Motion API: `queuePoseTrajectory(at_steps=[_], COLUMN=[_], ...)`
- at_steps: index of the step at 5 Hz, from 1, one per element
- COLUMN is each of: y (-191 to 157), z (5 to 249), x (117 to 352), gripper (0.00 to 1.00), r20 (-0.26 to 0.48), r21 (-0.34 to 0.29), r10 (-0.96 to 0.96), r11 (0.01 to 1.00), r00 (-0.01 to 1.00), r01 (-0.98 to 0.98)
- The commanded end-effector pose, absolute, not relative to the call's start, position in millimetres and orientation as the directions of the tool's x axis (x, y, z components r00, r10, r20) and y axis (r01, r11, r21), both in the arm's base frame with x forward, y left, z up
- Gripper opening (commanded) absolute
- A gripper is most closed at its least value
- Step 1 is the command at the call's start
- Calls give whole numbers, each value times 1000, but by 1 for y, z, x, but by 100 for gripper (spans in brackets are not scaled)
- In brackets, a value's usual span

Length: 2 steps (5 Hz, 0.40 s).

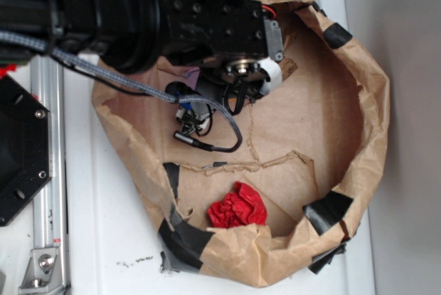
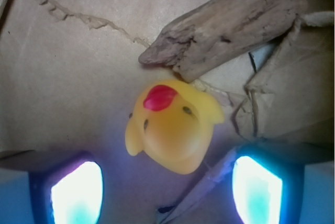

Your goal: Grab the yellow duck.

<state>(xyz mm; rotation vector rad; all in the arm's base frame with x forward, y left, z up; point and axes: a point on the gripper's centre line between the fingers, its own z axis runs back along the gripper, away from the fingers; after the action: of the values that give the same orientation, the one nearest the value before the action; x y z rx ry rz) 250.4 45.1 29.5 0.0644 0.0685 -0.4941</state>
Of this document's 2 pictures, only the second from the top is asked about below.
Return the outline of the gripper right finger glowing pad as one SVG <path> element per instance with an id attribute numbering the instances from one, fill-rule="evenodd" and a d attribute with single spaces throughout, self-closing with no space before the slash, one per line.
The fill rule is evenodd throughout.
<path id="1" fill-rule="evenodd" d="M 334 223 L 334 145 L 244 145 L 232 193 L 243 223 Z"/>

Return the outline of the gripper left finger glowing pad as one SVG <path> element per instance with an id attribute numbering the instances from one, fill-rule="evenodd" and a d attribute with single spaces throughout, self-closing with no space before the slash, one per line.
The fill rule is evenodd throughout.
<path id="1" fill-rule="evenodd" d="M 86 151 L 2 151 L 1 223 L 97 223 L 103 173 Z"/>

